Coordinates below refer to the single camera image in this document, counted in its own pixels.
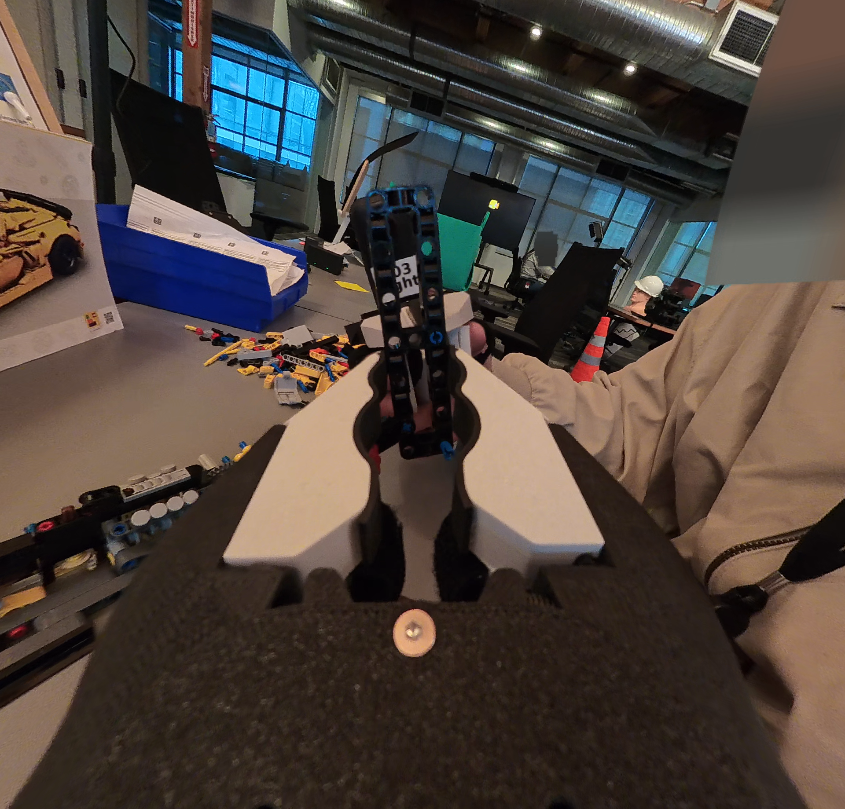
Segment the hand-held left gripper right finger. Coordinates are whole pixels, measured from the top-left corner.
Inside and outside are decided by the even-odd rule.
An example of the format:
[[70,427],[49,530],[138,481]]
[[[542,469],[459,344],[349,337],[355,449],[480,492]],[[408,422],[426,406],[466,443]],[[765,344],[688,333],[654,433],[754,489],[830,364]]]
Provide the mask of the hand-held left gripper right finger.
[[468,353],[450,360],[458,438],[451,509],[434,542],[441,601],[476,601],[495,571],[532,584],[600,556],[604,538],[544,415]]

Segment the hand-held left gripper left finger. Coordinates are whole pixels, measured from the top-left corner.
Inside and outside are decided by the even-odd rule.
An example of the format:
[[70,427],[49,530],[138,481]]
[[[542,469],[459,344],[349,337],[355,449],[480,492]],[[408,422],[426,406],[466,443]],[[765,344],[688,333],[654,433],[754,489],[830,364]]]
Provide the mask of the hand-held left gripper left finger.
[[353,600],[399,599],[403,533],[371,454],[385,392],[376,352],[291,418],[223,553],[227,566],[289,568],[301,580],[329,569]]

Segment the black toy brick frame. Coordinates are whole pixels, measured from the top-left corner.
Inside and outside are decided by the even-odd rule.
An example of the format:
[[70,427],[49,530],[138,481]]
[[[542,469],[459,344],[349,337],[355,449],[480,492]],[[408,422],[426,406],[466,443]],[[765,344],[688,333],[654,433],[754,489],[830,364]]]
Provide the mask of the black toy brick frame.
[[[431,191],[430,186],[395,187],[375,191]],[[377,273],[378,313],[386,341],[384,353],[389,394],[399,428],[400,455],[405,459],[441,455],[450,460],[456,450],[452,419],[452,372],[454,354],[445,336],[444,290],[440,265],[439,238],[418,247],[420,317],[416,325],[401,323],[402,303],[394,278],[394,254],[389,243],[373,245]],[[431,402],[430,429],[417,430],[412,406],[412,380],[408,355],[417,351],[428,369]]]

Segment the person's right forearm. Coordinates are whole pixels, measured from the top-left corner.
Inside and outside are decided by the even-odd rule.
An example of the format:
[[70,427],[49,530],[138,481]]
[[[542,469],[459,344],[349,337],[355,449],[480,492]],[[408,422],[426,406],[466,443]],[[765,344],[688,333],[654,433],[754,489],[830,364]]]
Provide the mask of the person's right forearm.
[[681,532],[672,456],[676,400],[692,361],[679,338],[633,364],[592,381],[523,354],[489,359],[486,367],[560,425],[614,477],[670,536]]

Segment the grey desk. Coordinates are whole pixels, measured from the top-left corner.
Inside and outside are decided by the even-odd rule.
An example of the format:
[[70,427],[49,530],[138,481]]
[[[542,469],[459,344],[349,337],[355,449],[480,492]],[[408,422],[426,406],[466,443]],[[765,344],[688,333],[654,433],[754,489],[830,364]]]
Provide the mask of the grey desk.
[[[304,305],[277,320],[281,328],[332,334],[373,305],[369,293],[345,293],[319,270],[310,285]],[[165,464],[196,464],[201,453],[234,458],[236,441],[255,443],[297,412],[258,376],[225,362],[203,366],[217,349],[183,327],[201,320],[138,304],[118,311],[122,330],[2,372],[2,540],[78,503],[83,491]],[[2,688],[2,708],[87,655],[134,577],[116,576],[107,560],[87,565],[48,589],[59,595],[48,600],[58,602],[48,622],[67,617],[37,633],[60,630],[58,661]]]

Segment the teal plastic storage tote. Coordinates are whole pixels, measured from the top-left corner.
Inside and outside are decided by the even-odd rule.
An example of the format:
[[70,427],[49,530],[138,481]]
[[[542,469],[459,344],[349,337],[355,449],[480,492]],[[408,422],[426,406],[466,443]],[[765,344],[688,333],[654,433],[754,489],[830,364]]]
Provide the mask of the teal plastic storage tote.
[[445,289],[465,292],[470,287],[473,268],[481,249],[482,231],[490,214],[488,210],[481,223],[468,223],[437,213],[440,265]]

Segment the black device box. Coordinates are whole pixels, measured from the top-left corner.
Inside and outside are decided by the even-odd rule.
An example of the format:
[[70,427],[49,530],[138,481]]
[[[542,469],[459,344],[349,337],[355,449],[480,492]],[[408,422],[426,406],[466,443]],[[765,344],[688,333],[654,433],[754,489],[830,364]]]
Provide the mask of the black device box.
[[345,255],[329,248],[318,236],[307,236],[304,240],[304,252],[310,267],[316,267],[334,276],[341,276],[347,266]]

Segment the white instruction sheets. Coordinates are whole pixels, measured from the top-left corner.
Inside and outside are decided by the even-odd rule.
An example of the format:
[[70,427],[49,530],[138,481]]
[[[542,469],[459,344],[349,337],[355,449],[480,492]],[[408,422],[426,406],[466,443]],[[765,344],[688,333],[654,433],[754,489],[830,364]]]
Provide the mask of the white instruction sheets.
[[263,244],[229,224],[140,185],[132,191],[127,225],[136,231],[262,266],[272,296],[294,286],[307,273],[296,264],[294,254]]

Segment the blue lit window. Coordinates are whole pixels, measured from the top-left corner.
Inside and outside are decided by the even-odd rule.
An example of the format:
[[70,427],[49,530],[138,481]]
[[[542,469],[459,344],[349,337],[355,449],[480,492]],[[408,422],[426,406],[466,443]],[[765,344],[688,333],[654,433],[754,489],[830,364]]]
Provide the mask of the blue lit window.
[[321,93],[271,36],[214,33],[209,84],[218,143],[311,170]]

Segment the toy car chassis assembly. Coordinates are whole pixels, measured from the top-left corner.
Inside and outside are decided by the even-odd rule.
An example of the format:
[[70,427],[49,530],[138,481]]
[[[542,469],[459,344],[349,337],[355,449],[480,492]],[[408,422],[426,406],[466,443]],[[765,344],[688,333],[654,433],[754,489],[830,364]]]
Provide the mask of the toy car chassis assembly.
[[1,704],[5,706],[88,655],[96,620],[127,589],[134,570],[234,457],[201,455],[79,496],[1,546]]

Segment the person's beige jacket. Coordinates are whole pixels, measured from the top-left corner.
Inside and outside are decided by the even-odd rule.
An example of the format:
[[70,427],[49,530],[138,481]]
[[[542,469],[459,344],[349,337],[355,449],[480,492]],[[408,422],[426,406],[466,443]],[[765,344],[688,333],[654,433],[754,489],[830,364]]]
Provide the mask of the person's beige jacket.
[[[843,501],[843,283],[724,290],[677,337],[676,548],[711,594],[772,575],[788,548],[728,549]],[[843,569],[781,587],[738,645],[808,807],[843,807]]]

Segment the black monitor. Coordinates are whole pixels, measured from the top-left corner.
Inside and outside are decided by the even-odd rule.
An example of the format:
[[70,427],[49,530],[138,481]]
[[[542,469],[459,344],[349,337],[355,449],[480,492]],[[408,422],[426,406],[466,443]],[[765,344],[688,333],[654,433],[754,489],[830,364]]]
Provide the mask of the black monitor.
[[110,70],[112,117],[134,186],[226,212],[202,110]]

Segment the black pillar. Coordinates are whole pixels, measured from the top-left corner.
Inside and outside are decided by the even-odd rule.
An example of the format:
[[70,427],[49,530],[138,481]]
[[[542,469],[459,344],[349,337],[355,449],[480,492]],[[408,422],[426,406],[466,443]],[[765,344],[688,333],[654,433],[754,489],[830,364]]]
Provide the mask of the black pillar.
[[115,204],[117,168],[112,145],[107,0],[86,0],[86,8],[96,201],[101,204]]

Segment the toy car instruction booklet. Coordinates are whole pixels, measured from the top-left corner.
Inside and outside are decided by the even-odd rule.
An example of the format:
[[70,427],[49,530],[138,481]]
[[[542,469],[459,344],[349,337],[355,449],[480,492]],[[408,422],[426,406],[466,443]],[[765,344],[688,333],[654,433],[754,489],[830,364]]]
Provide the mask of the toy car instruction booklet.
[[91,144],[3,121],[1,188],[1,370],[120,331]]

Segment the large glass window wall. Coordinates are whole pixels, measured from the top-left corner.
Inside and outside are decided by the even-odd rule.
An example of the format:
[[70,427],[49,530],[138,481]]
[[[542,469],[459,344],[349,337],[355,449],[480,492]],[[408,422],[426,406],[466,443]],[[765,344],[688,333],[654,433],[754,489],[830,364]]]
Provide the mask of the large glass window wall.
[[337,116],[335,180],[341,196],[352,185],[357,167],[371,151],[389,141],[418,132],[406,148],[387,153],[371,164],[361,189],[367,193],[390,184],[428,184],[441,201],[450,170],[469,176],[476,171],[514,183],[535,200],[519,243],[519,254],[536,241],[557,246],[552,265],[560,263],[574,242],[592,244],[588,226],[605,229],[604,247],[624,247],[633,269],[657,272],[666,282],[670,269],[694,268],[693,279],[705,276],[705,247],[713,242],[715,223],[683,223],[672,227],[673,205],[650,188],[635,187],[589,172],[580,172],[527,151],[429,120],[391,105],[386,97],[362,84],[346,93]]

